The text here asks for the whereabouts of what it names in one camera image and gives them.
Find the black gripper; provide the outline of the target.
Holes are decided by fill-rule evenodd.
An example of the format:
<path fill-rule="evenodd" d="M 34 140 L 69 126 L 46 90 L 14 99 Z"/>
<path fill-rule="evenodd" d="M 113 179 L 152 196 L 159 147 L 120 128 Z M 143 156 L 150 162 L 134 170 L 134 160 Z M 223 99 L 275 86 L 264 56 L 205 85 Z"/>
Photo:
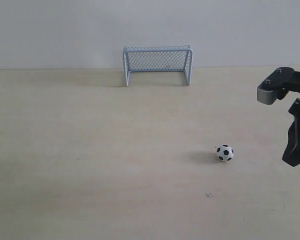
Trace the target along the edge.
<path fill-rule="evenodd" d="M 290 78 L 282 83 L 279 96 L 282 100 L 289 92 L 300 93 L 300 71 L 294 71 Z M 292 167 L 300 165 L 300 98 L 297 98 L 288 112 L 294 121 L 288 129 L 288 142 L 282 160 Z"/>

